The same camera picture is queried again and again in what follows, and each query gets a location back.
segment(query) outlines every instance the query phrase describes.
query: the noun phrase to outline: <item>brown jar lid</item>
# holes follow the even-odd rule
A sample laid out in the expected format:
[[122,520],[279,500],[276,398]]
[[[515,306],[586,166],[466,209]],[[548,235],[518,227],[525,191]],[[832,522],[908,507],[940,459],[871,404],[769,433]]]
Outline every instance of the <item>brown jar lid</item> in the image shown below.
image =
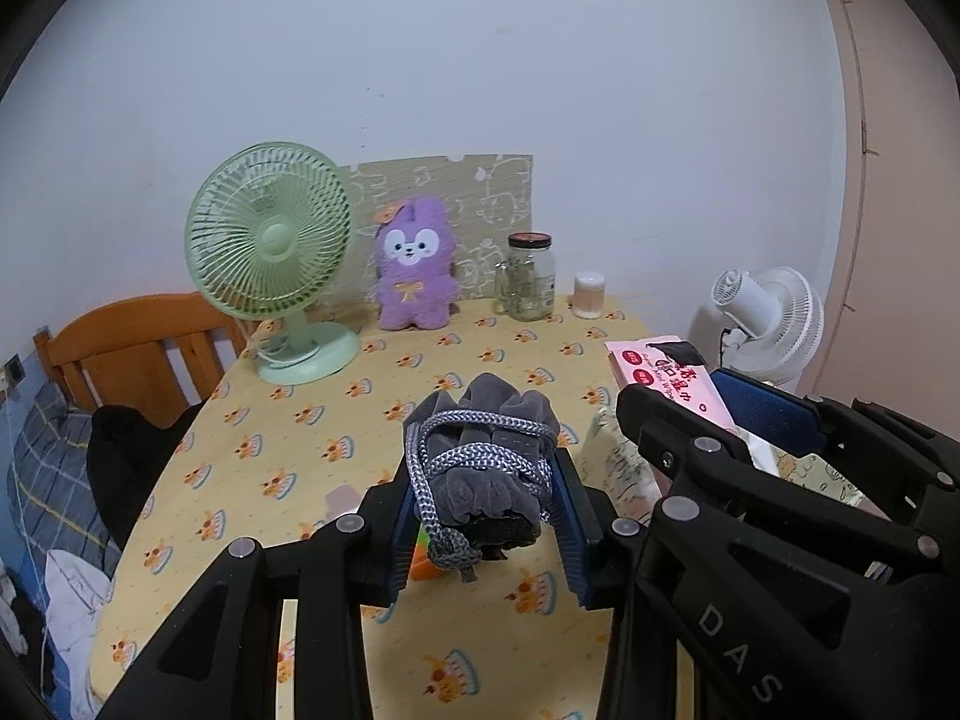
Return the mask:
[[514,233],[507,238],[512,248],[550,248],[552,242],[546,233]]

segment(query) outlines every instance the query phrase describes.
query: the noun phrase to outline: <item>braided rope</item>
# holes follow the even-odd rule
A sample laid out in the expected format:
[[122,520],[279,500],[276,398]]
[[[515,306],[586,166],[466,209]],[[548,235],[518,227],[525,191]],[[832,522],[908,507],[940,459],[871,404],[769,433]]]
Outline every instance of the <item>braided rope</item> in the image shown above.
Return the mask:
[[[535,436],[541,439],[541,452],[535,463],[505,446],[488,442],[472,442],[455,446],[433,459],[427,456],[426,442],[435,429],[445,425],[485,425]],[[530,491],[541,505],[541,517],[546,519],[546,507],[552,493],[550,458],[557,449],[557,434],[542,422],[505,416],[480,410],[458,409],[438,412],[414,422],[407,429],[404,450],[410,485],[419,507],[421,523],[429,536],[427,557],[438,568],[458,568],[464,581],[476,579],[473,566],[482,559],[480,550],[470,546],[467,537],[455,528],[448,528],[437,517],[437,506],[430,490],[430,480],[462,466],[465,469],[496,469],[510,474]]]

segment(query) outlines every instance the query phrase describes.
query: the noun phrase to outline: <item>fan stand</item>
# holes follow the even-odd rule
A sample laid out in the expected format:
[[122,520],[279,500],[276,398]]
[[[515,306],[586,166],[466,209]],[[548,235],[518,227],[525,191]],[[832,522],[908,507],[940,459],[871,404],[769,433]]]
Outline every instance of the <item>fan stand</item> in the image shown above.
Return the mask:
[[360,341],[338,322],[308,322],[295,311],[283,318],[287,331],[284,354],[259,352],[256,372],[270,384],[292,385],[323,379],[347,365],[360,351]]

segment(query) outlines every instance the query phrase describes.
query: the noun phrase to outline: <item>orange bow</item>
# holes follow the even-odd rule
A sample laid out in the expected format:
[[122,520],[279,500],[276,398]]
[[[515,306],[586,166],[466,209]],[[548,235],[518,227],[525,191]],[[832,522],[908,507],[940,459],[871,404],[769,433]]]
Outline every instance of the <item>orange bow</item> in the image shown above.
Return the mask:
[[424,282],[408,281],[405,284],[395,284],[394,291],[403,293],[403,298],[400,298],[401,303],[412,303],[416,300],[414,293],[424,291]]

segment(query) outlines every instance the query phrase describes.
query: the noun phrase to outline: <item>small white-lidded container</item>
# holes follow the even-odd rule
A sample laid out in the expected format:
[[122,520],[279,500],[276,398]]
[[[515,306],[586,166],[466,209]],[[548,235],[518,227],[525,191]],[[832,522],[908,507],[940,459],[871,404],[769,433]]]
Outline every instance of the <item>small white-lidded container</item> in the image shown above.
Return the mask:
[[573,277],[573,314],[581,319],[598,319],[603,314],[607,279],[597,271],[580,271]]

